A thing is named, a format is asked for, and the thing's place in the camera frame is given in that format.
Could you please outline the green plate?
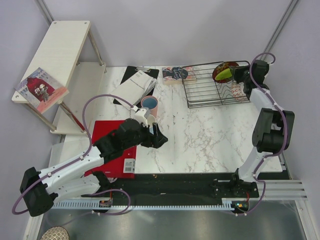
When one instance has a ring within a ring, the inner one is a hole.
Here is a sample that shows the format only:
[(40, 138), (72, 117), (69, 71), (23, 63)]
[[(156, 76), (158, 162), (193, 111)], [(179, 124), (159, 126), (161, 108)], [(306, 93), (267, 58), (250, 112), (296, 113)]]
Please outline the green plate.
[(226, 79), (230, 79), (232, 77), (233, 77), (233, 72), (232, 72), (232, 70), (230, 68), (228, 68), (228, 69), (225, 69), (225, 70), (219, 72), (215, 76), (214, 80), (218, 81), (218, 82), (221, 82), (221, 81), (224, 81)]

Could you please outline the pink plastic cup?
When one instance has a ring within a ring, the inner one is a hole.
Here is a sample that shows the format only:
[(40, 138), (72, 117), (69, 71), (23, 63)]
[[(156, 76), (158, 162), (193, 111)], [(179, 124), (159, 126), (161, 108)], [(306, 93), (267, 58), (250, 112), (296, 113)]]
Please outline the pink plastic cup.
[(157, 117), (158, 113), (158, 99), (152, 95), (145, 96), (141, 100), (141, 106), (143, 108), (148, 108), (150, 110), (150, 114), (153, 115), (155, 118)]

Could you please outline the light blue mug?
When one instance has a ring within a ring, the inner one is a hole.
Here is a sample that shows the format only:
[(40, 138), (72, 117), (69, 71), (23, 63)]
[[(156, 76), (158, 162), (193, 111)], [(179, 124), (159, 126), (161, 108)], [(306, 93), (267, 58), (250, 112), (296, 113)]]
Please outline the light blue mug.
[(147, 117), (147, 124), (148, 124), (148, 127), (149, 127), (149, 132), (153, 135), (154, 134), (154, 130), (153, 130), (153, 123), (156, 123), (156, 119), (155, 117), (150, 114), (148, 117)]

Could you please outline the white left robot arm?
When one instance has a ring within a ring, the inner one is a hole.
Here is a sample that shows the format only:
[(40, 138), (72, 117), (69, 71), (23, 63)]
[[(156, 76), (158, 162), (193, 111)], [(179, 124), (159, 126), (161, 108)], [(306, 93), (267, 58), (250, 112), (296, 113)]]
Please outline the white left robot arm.
[(166, 142), (168, 138), (156, 122), (149, 126), (128, 118), (92, 143), (87, 151), (42, 170), (27, 169), (20, 185), (20, 199), (24, 200), (26, 212), (37, 217), (62, 200), (80, 195), (104, 197), (110, 191), (109, 183), (93, 174), (83, 177), (85, 172), (121, 157), (132, 147), (158, 149)]

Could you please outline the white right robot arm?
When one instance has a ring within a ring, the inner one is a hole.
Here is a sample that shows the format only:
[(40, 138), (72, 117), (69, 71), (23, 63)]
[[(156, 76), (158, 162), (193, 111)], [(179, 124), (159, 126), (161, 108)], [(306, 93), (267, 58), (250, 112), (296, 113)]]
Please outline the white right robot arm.
[(229, 184), (229, 191), (235, 197), (247, 191), (245, 182), (253, 182), (270, 158), (280, 155), (289, 147), (295, 114), (284, 110), (271, 96), (264, 80), (270, 65), (262, 60), (254, 60), (249, 65), (230, 66), (231, 78), (243, 83), (247, 99), (259, 111), (252, 133), (253, 148), (244, 164), (237, 169), (238, 178)]

